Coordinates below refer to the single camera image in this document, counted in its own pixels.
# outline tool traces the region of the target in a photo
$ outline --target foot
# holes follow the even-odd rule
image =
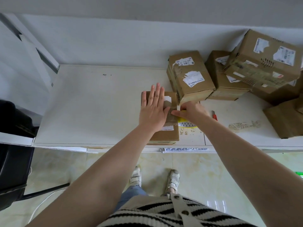
[[[177,170],[171,170],[169,174],[169,180],[167,182],[167,189],[166,192],[177,193],[178,192],[178,185],[180,182],[180,174]]]
[[[135,167],[134,172],[131,176],[131,186],[140,186],[141,187],[141,170],[138,166]]]

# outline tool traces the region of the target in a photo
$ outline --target white table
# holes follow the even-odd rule
[[[141,92],[157,82],[172,90],[165,69],[61,65],[34,146],[112,147],[138,125]],[[227,127],[257,122],[238,135],[261,149],[303,149],[303,137],[278,137],[262,112],[270,105],[250,93],[237,101],[201,103],[214,110]],[[179,128],[179,133],[175,145],[161,147],[199,147],[214,152],[199,129]]]

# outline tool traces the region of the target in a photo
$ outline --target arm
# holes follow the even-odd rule
[[[187,102],[172,114],[205,133],[224,166],[267,226],[303,223],[303,180],[209,116],[199,103]]]
[[[142,95],[139,125],[113,146],[28,227],[96,227],[112,214],[133,172],[140,153],[153,134],[165,123],[169,107],[163,110],[164,88],[151,87],[148,104]]]

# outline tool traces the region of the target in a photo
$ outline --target button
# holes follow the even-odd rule
[[[189,212],[187,210],[183,210],[181,213],[187,216],[189,215]]]

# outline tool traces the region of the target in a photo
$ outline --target striped sweater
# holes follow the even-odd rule
[[[251,227],[241,219],[214,210],[195,200],[174,195],[172,198],[161,197],[146,205],[129,206],[127,203],[120,210],[110,215],[99,227],[103,226],[140,226],[140,227]]]

